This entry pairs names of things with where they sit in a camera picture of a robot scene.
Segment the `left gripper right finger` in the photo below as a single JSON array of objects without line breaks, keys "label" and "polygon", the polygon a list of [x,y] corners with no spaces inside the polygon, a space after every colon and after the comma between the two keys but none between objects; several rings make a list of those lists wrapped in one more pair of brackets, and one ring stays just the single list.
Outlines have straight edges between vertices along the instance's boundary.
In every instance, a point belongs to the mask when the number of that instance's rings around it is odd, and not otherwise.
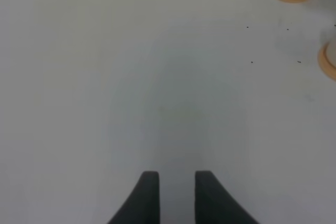
[{"label": "left gripper right finger", "polygon": [[204,224],[257,224],[210,171],[195,173],[195,222]]}]

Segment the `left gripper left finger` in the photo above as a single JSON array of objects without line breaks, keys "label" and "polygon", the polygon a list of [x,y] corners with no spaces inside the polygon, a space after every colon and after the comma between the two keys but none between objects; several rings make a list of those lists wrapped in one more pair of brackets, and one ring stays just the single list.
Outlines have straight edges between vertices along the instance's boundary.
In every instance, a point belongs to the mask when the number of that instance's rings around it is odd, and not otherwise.
[{"label": "left gripper left finger", "polygon": [[160,222],[159,173],[143,172],[124,204],[109,221],[110,224]]}]

